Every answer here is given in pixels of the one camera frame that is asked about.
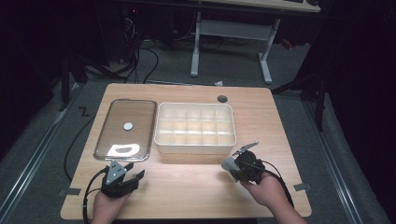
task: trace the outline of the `hand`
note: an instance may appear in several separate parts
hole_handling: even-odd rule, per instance
[[[300,214],[290,205],[285,191],[273,176],[263,172],[262,181],[259,185],[254,185],[247,181],[241,181],[240,183],[250,192],[257,203],[268,207],[277,223],[306,223]]]
[[[102,191],[96,193],[93,202],[93,216],[91,224],[110,224],[119,215],[121,208],[128,201],[132,192],[113,199],[107,197]]]
[[[268,173],[262,173],[262,181],[259,185],[247,181],[241,181],[241,185],[250,192],[257,203],[263,206],[271,207],[273,204],[288,203],[282,186]]]

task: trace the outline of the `black cable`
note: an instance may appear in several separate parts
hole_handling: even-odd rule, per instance
[[[260,161],[261,161],[261,162],[265,162],[265,163],[267,163],[268,165],[272,166],[272,167],[277,171],[277,174],[278,174],[280,177],[282,177],[282,176],[280,175],[280,172],[276,169],[276,167],[275,167],[273,164],[269,163],[268,161],[262,161],[262,160],[260,160]]]
[[[78,134],[76,134],[76,136],[74,137],[72,143],[70,144],[69,148],[67,149],[66,155],[64,156],[64,173],[66,174],[67,178],[68,178],[70,181],[72,181],[72,177],[70,176],[70,174],[69,174],[68,171],[67,171],[67,167],[66,167],[66,164],[67,164],[67,157],[69,156],[70,150],[71,150],[72,146],[76,143],[76,141],[77,141],[79,135],[84,131],[84,129],[88,126],[88,124],[90,124],[91,121],[93,121],[93,119],[94,119],[95,117],[96,117],[96,115],[94,115],[94,116],[93,116],[93,117],[92,117],[92,118],[91,118],[91,119],[79,130]]]
[[[151,53],[153,53],[155,55],[155,57],[157,58],[157,62],[155,63],[155,66],[152,68],[152,70],[146,75],[145,79],[143,80],[143,84],[146,84],[146,81],[149,78],[149,76],[151,75],[151,73],[154,72],[154,70],[157,68],[158,61],[159,61],[158,55],[154,51],[152,51],[151,49],[146,49],[146,50],[150,51]]]
[[[93,176],[93,178],[91,179],[90,183],[88,184],[87,189],[85,190],[85,195],[84,195],[84,200],[82,201],[82,217],[84,218],[84,223],[85,224],[89,224],[88,223],[88,208],[87,208],[87,204],[88,204],[88,195],[93,192],[90,191],[92,182],[96,179],[96,177],[98,177],[101,174],[104,174],[106,172],[108,172],[109,167],[106,166],[103,170],[99,171],[96,175]]]

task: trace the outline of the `wooden table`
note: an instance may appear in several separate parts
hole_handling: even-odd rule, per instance
[[[282,174],[297,211],[310,216],[311,207],[303,190],[297,166],[290,151],[272,93],[264,88],[168,86],[143,84],[108,85],[91,133],[83,149],[78,168],[70,188],[81,189],[79,195],[68,195],[62,208],[62,218],[82,219],[83,194],[92,177],[109,165],[109,161],[97,161],[93,150],[104,124],[110,103],[116,99],[153,100],[158,103],[210,103],[217,104],[218,96],[228,97],[233,109],[237,143],[232,153],[240,147],[260,142],[251,149],[264,161],[271,162]],[[145,169],[145,177],[119,215],[120,219],[132,218],[238,218],[271,217],[271,212],[258,205],[251,195],[221,167],[221,161],[229,155],[162,154],[152,143],[147,161],[136,163],[126,179]],[[100,188],[99,176],[92,189]],[[88,202],[89,217],[95,193]]]

